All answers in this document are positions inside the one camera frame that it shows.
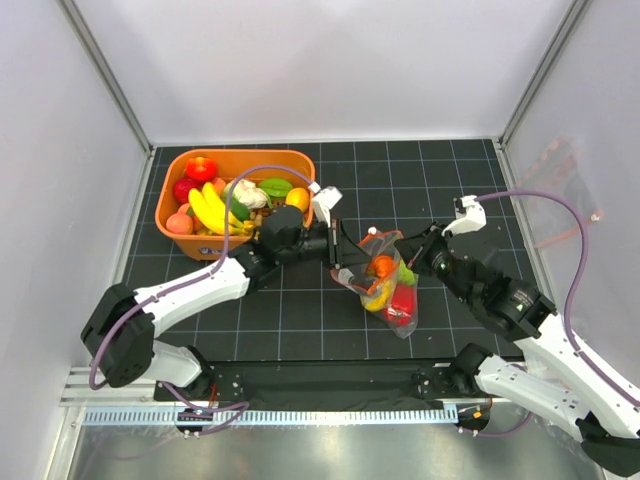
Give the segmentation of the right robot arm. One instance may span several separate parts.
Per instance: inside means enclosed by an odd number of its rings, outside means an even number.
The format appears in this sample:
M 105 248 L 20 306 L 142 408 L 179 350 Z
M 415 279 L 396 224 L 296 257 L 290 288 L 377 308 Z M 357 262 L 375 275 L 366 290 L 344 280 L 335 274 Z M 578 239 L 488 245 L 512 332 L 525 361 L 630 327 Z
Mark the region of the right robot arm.
M 564 330 L 564 318 L 538 288 L 472 258 L 457 258 L 442 229 L 396 242 L 406 266 L 438 279 L 487 330 L 533 356 L 557 383 L 523 371 L 488 349 L 465 346 L 441 380 L 463 396 L 477 392 L 508 399 L 560 427 L 584 453 L 620 477 L 639 471 L 639 408 L 636 387 L 589 347 Z

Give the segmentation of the orange plastic basket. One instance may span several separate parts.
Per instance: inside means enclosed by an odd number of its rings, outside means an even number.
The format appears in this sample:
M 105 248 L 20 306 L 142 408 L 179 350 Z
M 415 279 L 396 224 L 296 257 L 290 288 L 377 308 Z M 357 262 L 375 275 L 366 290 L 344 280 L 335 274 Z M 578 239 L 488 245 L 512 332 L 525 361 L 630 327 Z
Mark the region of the orange plastic basket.
M 223 249 L 223 237 L 204 236 L 193 233 L 181 235 L 166 228 L 169 217 L 182 205 L 173 195 L 174 184 L 184 177 L 187 163 L 196 157 L 210 158 L 217 166 L 220 178 L 230 181 L 251 167 L 260 166 L 260 171 L 249 174 L 254 182 L 276 177 L 283 178 L 295 187 L 305 187 L 306 179 L 315 180 L 316 171 L 312 160 L 304 153 L 283 149 L 255 148 L 199 148 L 187 150 L 169 157 L 164 183 L 155 210 L 155 223 L 159 231 L 174 241 L 186 256 L 199 260 L 215 260 Z

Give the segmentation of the light green round fruit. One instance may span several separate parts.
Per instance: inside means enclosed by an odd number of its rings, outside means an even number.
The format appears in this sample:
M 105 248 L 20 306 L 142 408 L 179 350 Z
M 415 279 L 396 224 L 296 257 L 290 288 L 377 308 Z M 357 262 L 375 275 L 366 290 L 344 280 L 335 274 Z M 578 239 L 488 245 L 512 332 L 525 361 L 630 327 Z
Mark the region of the light green round fruit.
M 419 279 L 419 275 L 412 272 L 404 263 L 401 263 L 397 271 L 398 282 L 407 286 L 414 286 Z

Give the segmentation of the red bell pepper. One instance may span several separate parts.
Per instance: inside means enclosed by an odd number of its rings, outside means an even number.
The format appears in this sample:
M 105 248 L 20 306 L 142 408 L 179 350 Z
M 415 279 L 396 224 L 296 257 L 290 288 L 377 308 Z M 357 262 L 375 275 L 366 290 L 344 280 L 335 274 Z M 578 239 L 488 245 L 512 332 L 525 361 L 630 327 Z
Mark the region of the red bell pepper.
M 392 326 L 407 326 L 411 323 L 416 310 L 416 291 L 411 286 L 398 284 L 384 311 L 384 316 Z

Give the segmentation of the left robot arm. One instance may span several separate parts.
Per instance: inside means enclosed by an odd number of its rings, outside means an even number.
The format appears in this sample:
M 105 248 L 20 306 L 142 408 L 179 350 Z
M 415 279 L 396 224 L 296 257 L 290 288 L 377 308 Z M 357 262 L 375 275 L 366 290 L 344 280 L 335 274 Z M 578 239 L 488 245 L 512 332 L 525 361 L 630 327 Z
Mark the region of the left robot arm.
M 123 283 L 109 287 L 81 333 L 92 356 L 90 388 L 120 388 L 148 379 L 200 400 L 215 382 L 213 368 L 195 347 L 160 341 L 163 333 L 203 310 L 263 288 L 284 265 L 321 261 L 339 269 L 370 262 L 339 219 L 309 227 L 301 220 L 296 208 L 279 207 L 256 234 L 209 267 L 138 290 Z

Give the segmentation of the clear zip bag red zipper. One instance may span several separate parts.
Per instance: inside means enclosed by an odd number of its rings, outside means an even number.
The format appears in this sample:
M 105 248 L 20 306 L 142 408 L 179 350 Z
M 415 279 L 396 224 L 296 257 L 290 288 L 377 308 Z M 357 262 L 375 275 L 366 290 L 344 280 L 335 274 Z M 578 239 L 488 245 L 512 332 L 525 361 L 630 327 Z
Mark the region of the clear zip bag red zipper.
M 396 266 L 394 272 L 389 276 L 385 277 L 384 279 L 378 279 L 378 281 L 376 282 L 376 288 L 381 282 L 385 280 L 392 280 L 395 283 L 395 288 L 398 284 L 401 284 L 398 282 L 397 271 L 398 271 L 399 265 L 404 262 L 401 259 L 399 253 L 394 248 L 394 243 L 397 240 L 400 240 L 403 238 L 404 238 L 404 235 L 399 230 L 382 231 L 377 229 L 376 227 L 370 227 L 368 230 L 368 234 L 359 242 L 358 245 L 371 256 L 371 260 L 377 255 L 389 255 L 394 258 L 395 266 Z M 350 269 L 356 274 L 367 273 L 366 270 L 370 262 L 367 265 L 351 266 L 351 267 L 345 267 L 340 269 Z M 337 282 L 337 271 L 340 269 L 332 269 L 330 273 L 331 277 L 336 282 Z M 414 286 L 412 286 L 412 288 L 416 291 L 416 294 L 417 294 L 417 284 L 418 282 Z M 401 327 L 392 326 L 385 319 L 384 311 L 389 305 L 390 301 L 391 301 L 391 298 L 389 299 L 386 307 L 383 310 L 380 310 L 378 312 L 369 312 L 363 306 L 362 307 L 367 312 L 373 314 L 378 319 L 384 321 L 385 324 L 395 333 L 395 335 L 398 338 L 406 339 L 415 331 L 418 324 L 418 301 L 417 301 L 417 310 L 414 313 L 411 323 L 407 326 L 401 326 Z

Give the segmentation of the orange yellow mango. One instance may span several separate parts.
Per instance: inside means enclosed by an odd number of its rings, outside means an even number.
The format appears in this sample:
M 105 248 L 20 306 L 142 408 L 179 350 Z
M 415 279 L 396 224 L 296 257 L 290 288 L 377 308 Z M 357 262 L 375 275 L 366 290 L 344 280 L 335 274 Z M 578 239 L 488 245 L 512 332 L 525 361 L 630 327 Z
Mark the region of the orange yellow mango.
M 373 294 L 360 297 L 361 305 L 369 312 L 383 310 L 391 298 L 394 288 L 395 283 L 392 280 L 381 282 Z

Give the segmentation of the grey beige fish toy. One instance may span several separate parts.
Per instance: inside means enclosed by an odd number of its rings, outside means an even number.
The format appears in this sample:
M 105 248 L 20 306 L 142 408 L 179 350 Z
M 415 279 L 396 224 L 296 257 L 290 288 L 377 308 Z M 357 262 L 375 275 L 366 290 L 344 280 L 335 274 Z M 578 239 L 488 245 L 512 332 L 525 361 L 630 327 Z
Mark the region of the grey beige fish toy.
M 354 273 L 350 269 L 337 271 L 337 282 L 345 288 L 359 295 L 370 295 L 376 289 L 376 276 L 367 273 Z

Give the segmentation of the red orange tomato toy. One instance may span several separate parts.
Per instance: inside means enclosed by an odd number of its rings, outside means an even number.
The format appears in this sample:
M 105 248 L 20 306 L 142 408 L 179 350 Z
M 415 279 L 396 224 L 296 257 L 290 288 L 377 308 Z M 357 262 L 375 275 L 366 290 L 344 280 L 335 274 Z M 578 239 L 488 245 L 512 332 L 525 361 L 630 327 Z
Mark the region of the red orange tomato toy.
M 217 164 L 209 157 L 192 157 L 186 162 L 185 176 L 201 184 L 215 179 L 217 172 Z

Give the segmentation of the small orange pumpkin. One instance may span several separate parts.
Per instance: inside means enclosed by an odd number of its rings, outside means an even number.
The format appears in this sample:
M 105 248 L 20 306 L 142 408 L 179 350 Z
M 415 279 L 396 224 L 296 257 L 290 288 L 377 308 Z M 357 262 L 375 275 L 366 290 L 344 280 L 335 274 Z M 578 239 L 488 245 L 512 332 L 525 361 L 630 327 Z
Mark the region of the small orange pumpkin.
M 366 272 L 369 276 L 384 279 L 392 274 L 395 268 L 396 266 L 393 257 L 389 255 L 377 255 L 371 260 Z

